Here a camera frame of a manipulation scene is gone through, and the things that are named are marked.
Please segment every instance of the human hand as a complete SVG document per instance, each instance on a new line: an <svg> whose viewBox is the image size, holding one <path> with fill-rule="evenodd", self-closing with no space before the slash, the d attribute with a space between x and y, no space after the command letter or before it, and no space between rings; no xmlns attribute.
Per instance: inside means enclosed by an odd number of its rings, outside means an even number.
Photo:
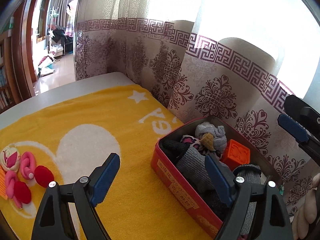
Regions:
<svg viewBox="0 0 320 240"><path fill-rule="evenodd" d="M316 206L316 187L320 182L320 173L312 180L312 189L306 194L304 204L295 213L292 221L293 239L304 239L309 230L309 224L312 224L317 217Z"/></svg>

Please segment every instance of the metal screw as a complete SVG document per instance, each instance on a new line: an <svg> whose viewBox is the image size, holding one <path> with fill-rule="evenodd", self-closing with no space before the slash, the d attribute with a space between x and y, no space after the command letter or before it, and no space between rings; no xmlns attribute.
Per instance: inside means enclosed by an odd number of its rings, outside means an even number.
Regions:
<svg viewBox="0 0 320 240"><path fill-rule="evenodd" d="M275 186L276 186L276 184L275 184L274 181L272 181L272 180L270 180L270 181L268 182L268 185L269 185L270 187L275 187Z"/></svg>
<svg viewBox="0 0 320 240"><path fill-rule="evenodd" d="M56 182L55 181L51 181L50 183L49 183L49 187L55 187L56 186Z"/></svg>
<svg viewBox="0 0 320 240"><path fill-rule="evenodd" d="M239 183L244 183L244 178L242 177L236 177L236 181L239 182Z"/></svg>
<svg viewBox="0 0 320 240"><path fill-rule="evenodd" d="M80 182L81 183L86 183L88 181L88 177L81 177Z"/></svg>

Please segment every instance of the pink twisted toy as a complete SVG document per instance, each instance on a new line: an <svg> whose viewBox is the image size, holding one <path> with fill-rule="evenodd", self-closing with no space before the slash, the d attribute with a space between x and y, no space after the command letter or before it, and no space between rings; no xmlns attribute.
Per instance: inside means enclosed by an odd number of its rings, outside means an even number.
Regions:
<svg viewBox="0 0 320 240"><path fill-rule="evenodd" d="M14 184L19 181L17 174L14 171L8 171L5 175L4 183L6 186L6 194L8 198L13 199L17 208L22 209L22 203L17 200L13 194Z"/></svg>
<svg viewBox="0 0 320 240"><path fill-rule="evenodd" d="M31 152L25 152L20 158L19 171L24 179L33 179L36 169L36 159Z"/></svg>

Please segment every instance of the red tin box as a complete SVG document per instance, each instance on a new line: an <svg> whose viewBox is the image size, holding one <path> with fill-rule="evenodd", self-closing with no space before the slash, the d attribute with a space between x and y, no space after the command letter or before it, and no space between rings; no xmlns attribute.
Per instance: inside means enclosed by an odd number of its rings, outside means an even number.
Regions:
<svg viewBox="0 0 320 240"><path fill-rule="evenodd" d="M187 210L189 215L197 221L197 223L212 237L215 238L218 230L222 225L222 221L213 213L208 205L202 200L198 193L191 187L187 180L170 162L159 145L162 144L164 138L175 141L180 141L183 135L188 134L194 136L195 129L202 122L210 122L215 126L223 125L226 132L227 140L233 139L250 149L250 161L260 166L261 171L265 176L273 176L273 180L279 184L280 176L265 157L241 134L234 130L230 125L223 120L209 116L195 119L182 125L176 130L165 135L156 144L151 167L160 177L162 182L169 188L171 193L179 200L182 206Z"/></svg>

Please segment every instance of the gray curtain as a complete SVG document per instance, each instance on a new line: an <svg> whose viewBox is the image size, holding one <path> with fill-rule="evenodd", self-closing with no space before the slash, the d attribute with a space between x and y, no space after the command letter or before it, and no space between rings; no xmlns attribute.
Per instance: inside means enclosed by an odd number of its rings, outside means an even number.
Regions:
<svg viewBox="0 0 320 240"><path fill-rule="evenodd" d="M52 8L54 7L55 9L56 8L59 8L58 9L58 13L59 13L59 16L57 18L54 18L52 23L53 24L56 24L56 25L59 25L61 27L66 27L67 26L67 22L68 22L68 14L67 14L67 5L68 3L70 3L72 0L51 0L51 3L50 3L50 10L52 10Z"/></svg>

